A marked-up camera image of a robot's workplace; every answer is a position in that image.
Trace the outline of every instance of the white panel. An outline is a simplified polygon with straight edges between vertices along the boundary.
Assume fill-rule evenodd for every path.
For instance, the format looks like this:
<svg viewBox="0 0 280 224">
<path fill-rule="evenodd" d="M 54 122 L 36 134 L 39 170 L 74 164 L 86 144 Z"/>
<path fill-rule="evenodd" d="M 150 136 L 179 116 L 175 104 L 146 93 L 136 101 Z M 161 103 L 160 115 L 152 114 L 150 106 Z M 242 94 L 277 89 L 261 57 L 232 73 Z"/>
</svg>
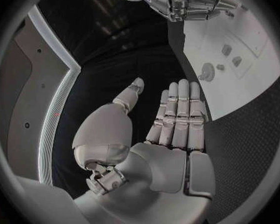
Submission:
<svg viewBox="0 0 280 224">
<path fill-rule="evenodd" d="M 197 76 L 204 63 L 215 68 L 211 82 L 200 81 L 213 120 L 227 115 L 264 92 L 280 76 L 280 63 L 263 27 L 250 11 L 238 8 L 234 19 L 225 14 L 209 21 L 186 21 L 184 53 Z M 224 44 L 232 51 L 222 54 Z M 240 56 L 238 67 L 232 62 Z"/>
</svg>

